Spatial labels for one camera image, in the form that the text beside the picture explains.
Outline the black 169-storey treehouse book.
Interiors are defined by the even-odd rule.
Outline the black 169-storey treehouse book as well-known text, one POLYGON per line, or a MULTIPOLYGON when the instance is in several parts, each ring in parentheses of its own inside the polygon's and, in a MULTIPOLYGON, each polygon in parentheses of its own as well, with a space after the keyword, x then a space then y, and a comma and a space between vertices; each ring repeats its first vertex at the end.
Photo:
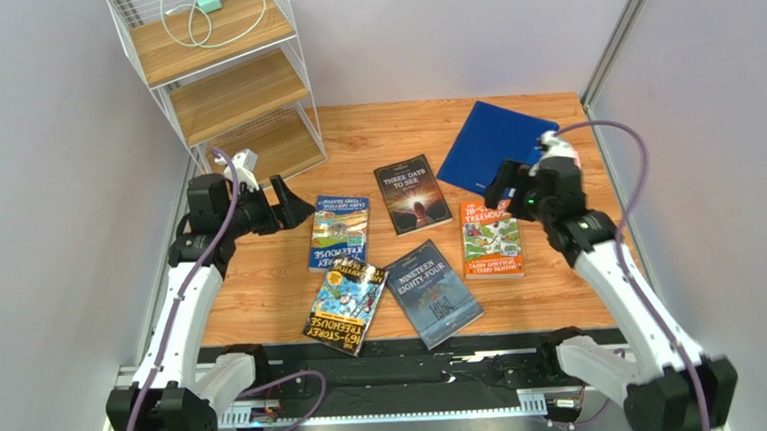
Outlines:
POLYGON ((302 330, 306 338, 350 356, 362 350, 388 271, 355 257, 332 261, 302 330))

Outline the nineteen eighty-four book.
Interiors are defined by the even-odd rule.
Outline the nineteen eighty-four book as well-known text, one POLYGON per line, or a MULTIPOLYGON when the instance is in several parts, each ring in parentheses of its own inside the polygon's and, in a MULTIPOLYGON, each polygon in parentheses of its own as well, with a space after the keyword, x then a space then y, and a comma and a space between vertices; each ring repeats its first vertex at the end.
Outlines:
POLYGON ((433 241, 425 241, 386 270, 388 288, 429 351, 484 314, 433 241))

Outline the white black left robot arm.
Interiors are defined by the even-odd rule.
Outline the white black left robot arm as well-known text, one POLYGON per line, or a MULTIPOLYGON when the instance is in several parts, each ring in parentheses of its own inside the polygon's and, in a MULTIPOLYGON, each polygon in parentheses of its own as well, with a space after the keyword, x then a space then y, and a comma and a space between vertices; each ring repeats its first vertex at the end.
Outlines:
POLYGON ((227 409, 254 384, 271 383, 259 345, 228 347, 204 375, 197 360, 209 312, 226 277, 238 238, 294 229, 315 211, 278 175, 277 204, 250 178, 203 174, 187 185, 189 210, 168 251, 168 299, 144 358, 126 387, 106 402, 114 431, 218 431, 227 409))

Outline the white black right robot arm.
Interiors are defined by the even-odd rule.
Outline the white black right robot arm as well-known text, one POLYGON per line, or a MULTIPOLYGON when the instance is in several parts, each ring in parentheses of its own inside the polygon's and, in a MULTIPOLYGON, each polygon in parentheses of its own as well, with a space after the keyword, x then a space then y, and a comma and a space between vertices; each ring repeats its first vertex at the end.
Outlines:
POLYGON ((703 431, 726 424, 738 373, 712 359, 647 288, 609 216, 586 206, 574 158, 536 165, 505 160, 485 189, 485 203, 541 224, 550 246, 601 298, 634 356, 616 355, 576 328, 557 330, 544 356, 553 373, 590 384, 620 406, 632 431, 703 431))

